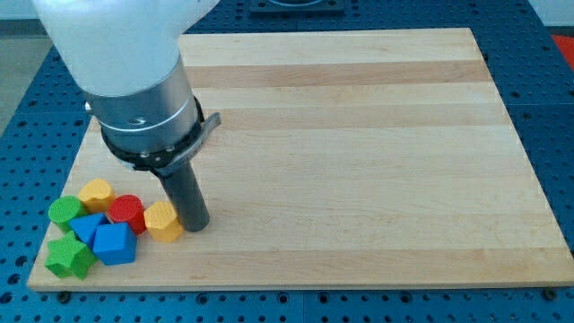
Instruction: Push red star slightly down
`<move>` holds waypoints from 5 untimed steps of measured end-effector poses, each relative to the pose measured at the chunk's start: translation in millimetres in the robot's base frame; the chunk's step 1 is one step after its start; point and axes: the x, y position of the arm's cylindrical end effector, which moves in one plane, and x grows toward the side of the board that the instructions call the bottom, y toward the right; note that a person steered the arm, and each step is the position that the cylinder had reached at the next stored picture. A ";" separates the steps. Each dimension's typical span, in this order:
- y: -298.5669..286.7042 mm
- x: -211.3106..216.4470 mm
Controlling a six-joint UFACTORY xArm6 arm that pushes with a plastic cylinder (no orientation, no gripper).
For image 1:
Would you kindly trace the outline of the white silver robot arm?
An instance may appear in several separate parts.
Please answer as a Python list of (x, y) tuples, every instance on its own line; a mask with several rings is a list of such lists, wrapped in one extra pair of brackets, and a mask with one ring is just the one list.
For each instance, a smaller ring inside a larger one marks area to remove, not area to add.
[(134, 170), (168, 177), (216, 119), (196, 105), (178, 38), (218, 0), (34, 0), (110, 151)]

